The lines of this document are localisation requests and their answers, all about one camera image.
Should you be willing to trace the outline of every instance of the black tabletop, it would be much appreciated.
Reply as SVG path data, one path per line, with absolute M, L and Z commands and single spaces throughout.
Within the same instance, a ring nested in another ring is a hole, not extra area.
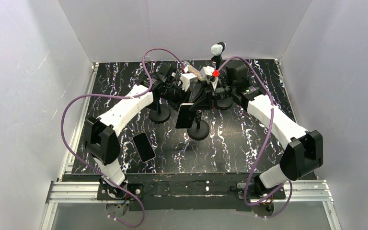
M 180 69 L 177 62 L 169 61 Z M 190 61 L 197 69 L 212 66 L 211 61 Z M 277 62 L 273 59 L 250 60 L 250 63 L 273 95 L 276 105 L 292 120 L 293 111 L 280 76 Z M 148 62 L 151 72 L 160 62 Z M 126 95 L 135 84 L 138 76 L 144 74 L 140 62 L 101 63 L 93 86 L 93 93 Z M 192 97 L 200 83 L 193 84 Z M 93 97 L 90 99 L 88 116 L 97 117 L 111 109 L 117 100 Z M 148 109 L 135 116 L 118 137 L 122 145 L 119 161 L 125 173 L 224 173 L 248 172 L 251 168 L 263 140 L 266 127 L 255 117 L 234 104 L 228 110 L 210 110 L 203 113 L 203 119 L 210 125 L 209 136 L 202 141 L 189 138 L 185 129 L 175 129 L 177 112 L 171 111 L 171 118 L 164 124 L 152 123 Z M 132 137 L 146 132 L 156 152 L 156 158 L 142 163 L 134 148 Z M 77 154 L 91 164 L 95 161 L 79 142 Z M 265 171 L 280 161 L 283 150 L 272 135 L 269 145 L 257 170 Z M 93 173 L 79 161 L 75 161 L 72 173 Z

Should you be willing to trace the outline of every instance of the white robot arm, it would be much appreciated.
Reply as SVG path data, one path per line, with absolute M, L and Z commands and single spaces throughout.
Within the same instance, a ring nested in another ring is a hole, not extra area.
M 126 96 L 134 96 L 141 92 L 144 92 L 147 88 L 142 85 L 133 86 L 132 90 Z M 146 106 L 153 102 L 153 93 L 148 92 L 147 94 L 134 98 L 134 99 L 123 99 L 119 101 L 114 107 L 112 107 L 108 112 L 100 115 L 95 121 L 87 120 L 85 127 L 89 128 L 86 130 L 89 138 L 86 138 L 85 148 L 94 156 L 95 162 L 97 162 L 101 171 L 117 185 L 120 185 L 125 180 L 125 175 L 123 174 L 119 161 L 117 157 L 119 156 L 120 147 L 116 147 L 115 151 L 107 151 L 110 146 L 119 146 L 119 141 L 117 137 L 119 136 L 122 129 L 126 124 Z M 104 128 L 102 132 L 98 133 L 98 130 L 93 130 L 94 124 L 97 127 Z M 92 138 L 92 135 L 113 138 L 103 138 L 98 140 L 98 138 Z M 102 143 L 102 141 L 109 140 L 116 143 Z

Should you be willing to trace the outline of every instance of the smartphone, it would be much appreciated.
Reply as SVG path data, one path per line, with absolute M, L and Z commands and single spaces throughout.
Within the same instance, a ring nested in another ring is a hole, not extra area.
M 136 150 L 138 151 L 142 162 L 148 162 L 156 157 L 146 133 L 134 136 L 133 143 L 135 143 Z
M 178 109 L 177 122 L 175 128 L 191 128 L 196 116 L 196 110 L 190 111 L 190 107 L 194 103 L 182 103 Z

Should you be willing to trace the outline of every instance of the white enclosure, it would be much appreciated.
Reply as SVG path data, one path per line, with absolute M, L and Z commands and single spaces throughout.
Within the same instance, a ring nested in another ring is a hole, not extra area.
M 342 228 L 368 229 L 368 1 L 0 0 L 0 230 L 39 228 L 92 62 L 210 59 L 219 41 L 224 58 L 280 58 Z
M 368 229 L 368 1 L 313 0 L 282 59 L 297 120 L 324 138 L 344 229 Z
M 0 230 L 39 228 L 91 66 L 57 0 L 0 0 Z
M 59 0 L 91 61 L 141 61 L 154 47 L 183 60 L 210 59 L 224 41 L 225 57 L 279 58 L 311 0 Z M 163 52 L 151 60 L 172 60 Z

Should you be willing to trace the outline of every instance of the phone stand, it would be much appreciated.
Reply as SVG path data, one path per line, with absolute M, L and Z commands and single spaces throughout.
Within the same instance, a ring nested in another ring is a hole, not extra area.
M 156 102 L 156 110 L 149 111 L 149 118 L 152 122 L 156 124 L 162 124 L 170 119 L 170 108 L 166 105 L 160 104 L 159 101 Z
M 189 137 L 193 140 L 204 140 L 209 134 L 209 125 L 206 121 L 201 119 L 201 110 L 197 111 L 195 115 L 195 122 L 191 128 L 187 129 Z

